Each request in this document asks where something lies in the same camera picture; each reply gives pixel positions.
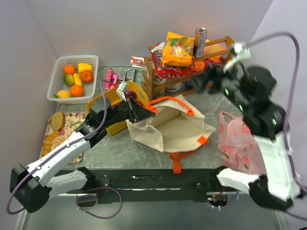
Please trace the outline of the silver blue drink can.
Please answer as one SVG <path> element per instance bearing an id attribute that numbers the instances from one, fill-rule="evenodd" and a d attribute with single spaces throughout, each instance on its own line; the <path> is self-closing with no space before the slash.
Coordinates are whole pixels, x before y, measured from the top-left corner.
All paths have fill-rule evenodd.
<path id="1" fill-rule="evenodd" d="M 203 56 L 203 51 L 206 43 L 206 36 L 207 36 L 206 28 L 199 27 L 196 29 L 195 38 L 194 38 L 194 48 L 193 48 L 193 55 L 195 58 L 200 58 Z"/>

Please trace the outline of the red snack bag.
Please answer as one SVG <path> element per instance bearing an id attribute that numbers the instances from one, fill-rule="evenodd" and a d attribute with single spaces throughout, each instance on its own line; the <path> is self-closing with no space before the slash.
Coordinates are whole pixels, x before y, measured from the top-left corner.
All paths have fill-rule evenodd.
<path id="1" fill-rule="evenodd" d="M 160 42 L 154 45 L 149 46 L 149 50 L 152 55 L 154 68 L 158 74 L 159 78 L 167 78 L 167 79 L 175 79 L 181 78 L 186 76 L 191 76 L 197 73 L 195 64 L 192 63 L 188 67 L 178 67 L 178 66 L 171 66 L 168 64 L 163 64 L 163 48 L 165 43 Z"/>

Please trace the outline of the orange yellow snack bag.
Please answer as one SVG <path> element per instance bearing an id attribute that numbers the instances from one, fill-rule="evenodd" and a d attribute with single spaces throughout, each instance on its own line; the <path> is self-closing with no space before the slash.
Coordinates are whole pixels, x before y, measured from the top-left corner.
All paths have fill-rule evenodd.
<path id="1" fill-rule="evenodd" d="M 168 32 L 162 51 L 162 63 L 177 67 L 192 64 L 194 38 Z"/>

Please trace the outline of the floral canvas tote bag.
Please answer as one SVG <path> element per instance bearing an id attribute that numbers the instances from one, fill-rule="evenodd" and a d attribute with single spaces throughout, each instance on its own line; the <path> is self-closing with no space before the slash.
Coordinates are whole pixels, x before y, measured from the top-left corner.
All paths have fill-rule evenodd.
<path id="1" fill-rule="evenodd" d="M 169 153 L 173 173 L 181 173 L 179 160 L 208 144 L 215 128 L 205 123 L 205 115 L 182 95 L 155 99 L 145 108 L 154 116 L 137 123 L 127 121 L 130 137 L 159 152 Z"/>

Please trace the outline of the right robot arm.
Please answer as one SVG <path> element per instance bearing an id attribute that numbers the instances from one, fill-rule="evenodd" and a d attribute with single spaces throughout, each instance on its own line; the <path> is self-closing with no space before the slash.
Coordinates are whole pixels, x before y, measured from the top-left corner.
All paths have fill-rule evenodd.
<path id="1" fill-rule="evenodd" d="M 295 198 L 306 194 L 298 184 L 286 144 L 290 134 L 287 112 L 270 100 L 277 81 L 268 69 L 252 66 L 243 68 L 243 72 L 243 77 L 238 78 L 235 69 L 210 65 L 191 81 L 197 92 L 212 82 L 211 93 L 222 93 L 242 112 L 243 122 L 262 155 L 265 173 L 246 173 L 221 166 L 212 172 L 212 177 L 221 186 L 248 193 L 261 207 L 286 211 Z"/>

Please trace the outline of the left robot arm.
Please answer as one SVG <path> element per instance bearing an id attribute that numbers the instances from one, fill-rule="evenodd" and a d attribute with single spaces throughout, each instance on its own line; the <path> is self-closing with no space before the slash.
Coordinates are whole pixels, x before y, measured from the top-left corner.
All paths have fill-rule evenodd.
<path id="1" fill-rule="evenodd" d="M 55 185 L 52 179 L 71 160 L 85 153 L 106 135 L 106 128 L 121 121 L 137 123 L 155 116 L 155 113 L 139 105 L 130 97 L 112 106 L 106 98 L 96 99 L 86 119 L 75 132 L 45 157 L 24 167 L 18 164 L 12 169 L 10 180 L 11 198 L 16 198 L 23 209 L 34 213 L 63 188 L 66 192 L 83 189 L 91 178 L 88 170 L 76 170 L 68 179 Z"/>

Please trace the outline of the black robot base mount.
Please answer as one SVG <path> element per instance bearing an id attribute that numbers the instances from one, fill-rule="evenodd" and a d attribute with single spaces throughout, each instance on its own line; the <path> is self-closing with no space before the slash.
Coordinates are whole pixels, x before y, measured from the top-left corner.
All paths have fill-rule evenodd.
<path id="1" fill-rule="evenodd" d="M 92 169 L 94 183 L 73 193 L 98 195 L 99 204 L 124 202 L 186 201 L 207 202 L 207 196 L 222 192 L 234 193 L 222 187 L 211 169 L 183 169 L 174 174 L 171 169 Z"/>

